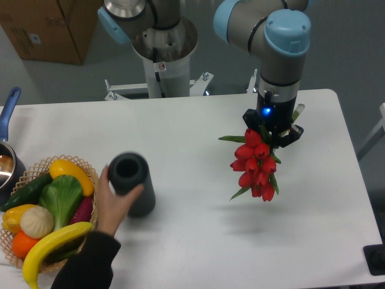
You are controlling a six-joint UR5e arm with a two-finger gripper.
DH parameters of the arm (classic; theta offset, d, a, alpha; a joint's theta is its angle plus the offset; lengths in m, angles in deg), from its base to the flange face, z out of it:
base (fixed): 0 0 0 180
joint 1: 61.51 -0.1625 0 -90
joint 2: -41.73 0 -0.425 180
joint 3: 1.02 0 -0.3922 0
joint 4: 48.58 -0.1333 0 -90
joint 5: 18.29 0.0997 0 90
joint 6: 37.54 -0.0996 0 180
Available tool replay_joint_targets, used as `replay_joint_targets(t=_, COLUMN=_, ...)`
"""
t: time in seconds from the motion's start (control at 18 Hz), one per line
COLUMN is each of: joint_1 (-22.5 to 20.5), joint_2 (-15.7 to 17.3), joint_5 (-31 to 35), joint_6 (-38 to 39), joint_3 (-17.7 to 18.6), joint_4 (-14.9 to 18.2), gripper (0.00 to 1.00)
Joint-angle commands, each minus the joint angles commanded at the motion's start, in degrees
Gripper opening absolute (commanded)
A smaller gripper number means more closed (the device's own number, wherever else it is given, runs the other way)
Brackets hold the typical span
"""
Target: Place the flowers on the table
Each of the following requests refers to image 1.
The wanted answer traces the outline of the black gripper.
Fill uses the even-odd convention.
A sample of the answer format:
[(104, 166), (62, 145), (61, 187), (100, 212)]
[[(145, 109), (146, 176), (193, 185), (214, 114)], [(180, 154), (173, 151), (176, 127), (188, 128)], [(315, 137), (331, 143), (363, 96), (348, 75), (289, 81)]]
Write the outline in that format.
[(249, 108), (242, 118), (247, 128), (258, 133), (261, 133), (262, 125), (269, 132), (278, 132), (274, 147), (285, 148), (299, 140), (304, 132), (301, 126), (292, 123), (292, 114), (297, 97), (295, 96), (288, 101), (282, 101), (282, 98), (277, 95), (279, 101), (275, 101), (275, 95), (272, 95), (268, 98), (270, 102), (267, 103), (265, 102), (266, 93), (271, 95), (270, 91), (264, 94), (258, 93), (256, 109)]

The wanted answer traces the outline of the black sleeved forearm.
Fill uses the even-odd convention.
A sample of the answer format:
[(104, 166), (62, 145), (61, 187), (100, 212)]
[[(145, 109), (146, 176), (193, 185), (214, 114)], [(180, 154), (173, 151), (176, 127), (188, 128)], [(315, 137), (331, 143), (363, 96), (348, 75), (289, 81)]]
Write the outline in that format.
[(109, 288), (112, 262), (121, 248), (113, 234), (100, 230), (88, 234), (80, 251), (71, 256), (55, 277), (52, 288)]

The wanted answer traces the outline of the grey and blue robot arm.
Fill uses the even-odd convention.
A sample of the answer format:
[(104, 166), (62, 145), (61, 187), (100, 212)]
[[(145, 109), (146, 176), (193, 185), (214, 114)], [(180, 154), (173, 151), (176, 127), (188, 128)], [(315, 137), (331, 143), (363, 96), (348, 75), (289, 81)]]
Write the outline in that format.
[[(248, 128), (272, 148), (297, 141), (303, 129), (294, 123), (294, 107), (311, 23), (307, 1), (223, 1), (213, 27), (216, 35), (260, 59), (256, 108), (245, 112)], [(131, 42), (142, 58), (151, 98), (190, 96), (190, 57), (197, 29), (180, 12), (179, 1), (105, 1), (97, 12), (118, 43)]]

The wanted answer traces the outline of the person's bare hand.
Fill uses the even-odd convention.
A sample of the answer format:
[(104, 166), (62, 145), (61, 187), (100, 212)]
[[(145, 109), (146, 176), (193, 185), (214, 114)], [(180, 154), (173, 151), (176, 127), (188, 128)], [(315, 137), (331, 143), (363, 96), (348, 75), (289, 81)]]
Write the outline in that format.
[(115, 194), (109, 186), (108, 169), (108, 165), (102, 169), (97, 186), (96, 208), (98, 219), (96, 230), (115, 237), (121, 222), (127, 216), (132, 204), (143, 192), (144, 185), (137, 185), (123, 196)]

